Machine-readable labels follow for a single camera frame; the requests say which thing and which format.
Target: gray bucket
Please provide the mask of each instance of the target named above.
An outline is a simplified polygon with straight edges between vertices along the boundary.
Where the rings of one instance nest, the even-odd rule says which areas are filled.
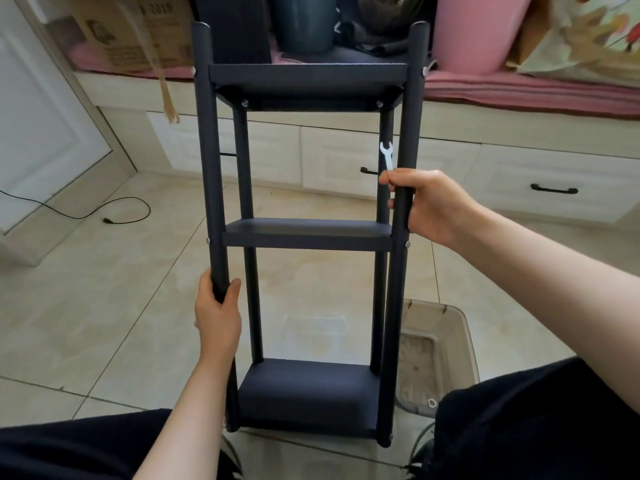
[[[268,0],[271,23],[283,52],[322,54],[333,46],[336,0]]]

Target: small wrench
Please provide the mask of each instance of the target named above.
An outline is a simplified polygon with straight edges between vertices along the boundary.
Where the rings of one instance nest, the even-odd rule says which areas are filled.
[[[387,170],[393,170],[394,169],[394,161],[393,161],[394,144],[393,143],[389,143],[389,147],[385,148],[385,144],[380,142],[380,151],[385,156],[385,162],[387,164]]]

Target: black cable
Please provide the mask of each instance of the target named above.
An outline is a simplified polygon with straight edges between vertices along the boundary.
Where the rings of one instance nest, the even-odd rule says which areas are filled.
[[[89,217],[89,216],[92,216],[93,214],[95,214],[96,212],[98,212],[98,210],[100,210],[101,208],[103,208],[105,205],[108,205],[108,204],[110,204],[110,203],[112,203],[112,202],[116,202],[116,201],[118,201],[118,200],[125,200],[125,199],[128,199],[128,198],[132,198],[132,199],[135,199],[135,200],[139,200],[140,202],[142,202],[143,204],[145,204],[145,205],[147,206],[147,210],[148,210],[147,215],[146,215],[146,216],[144,216],[144,217],[142,217],[142,218],[140,218],[140,219],[136,219],[136,220],[134,220],[134,221],[124,221],[124,222],[113,222],[111,219],[109,219],[109,218],[107,218],[107,217],[103,217],[103,218],[102,218],[102,222],[104,222],[105,224],[133,224],[134,222],[140,222],[140,221],[143,221],[143,220],[145,220],[147,217],[149,217],[149,216],[151,215],[151,207],[149,206],[149,204],[148,204],[147,202],[145,202],[144,200],[142,200],[142,199],[141,199],[141,198],[139,198],[139,197],[119,197],[119,198],[115,198],[115,199],[113,199],[113,200],[109,200],[109,201],[107,201],[107,202],[105,202],[105,203],[101,204],[100,206],[98,206],[96,209],[94,209],[93,211],[89,212],[89,213],[88,213],[87,215],[85,215],[85,216],[82,216],[82,217],[73,217],[73,216],[69,216],[68,214],[65,214],[64,212],[60,212],[59,210],[54,209],[54,208],[53,208],[53,207],[51,207],[50,205],[47,205],[46,203],[41,202],[41,201],[39,201],[39,200],[34,200],[34,199],[32,199],[32,198],[27,198],[27,197],[18,197],[18,195],[11,195],[10,193],[5,192],[4,190],[0,190],[0,194],[4,194],[4,195],[6,195],[7,197],[13,197],[13,198],[16,198],[16,199],[19,199],[19,200],[27,200],[27,201],[29,201],[29,202],[36,202],[36,203],[39,203],[40,205],[44,205],[47,209],[52,209],[55,213],[60,214],[61,216],[68,217],[69,219],[75,219],[75,220],[78,220],[78,221],[80,221],[80,220],[82,220],[82,219],[86,219],[86,218],[87,218],[87,217]]]

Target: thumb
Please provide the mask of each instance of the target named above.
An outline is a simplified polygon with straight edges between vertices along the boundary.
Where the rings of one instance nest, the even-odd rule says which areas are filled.
[[[389,183],[396,187],[413,187],[420,189],[425,186],[427,179],[426,172],[413,168],[397,168],[387,172]]]
[[[236,278],[231,282],[229,288],[227,289],[227,294],[225,295],[225,302],[222,306],[233,306],[237,308],[238,306],[238,297],[240,296],[240,288],[242,286],[242,281],[239,278]]]

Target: drawer handle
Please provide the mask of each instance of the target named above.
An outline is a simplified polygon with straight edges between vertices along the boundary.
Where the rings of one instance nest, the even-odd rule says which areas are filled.
[[[537,190],[538,192],[553,192],[555,194],[576,195],[576,193],[578,193],[578,189],[575,189],[575,188],[571,188],[571,189],[567,189],[567,190],[548,189],[546,187],[540,187],[540,185],[538,185],[538,184],[531,184],[531,188],[533,190]]]
[[[368,169],[368,168],[367,168],[367,167],[365,167],[365,166],[361,166],[361,167],[360,167],[360,171],[361,171],[362,173],[366,173],[367,175],[377,175],[377,174],[378,174],[378,172],[377,172],[377,171],[371,171],[370,169]]]

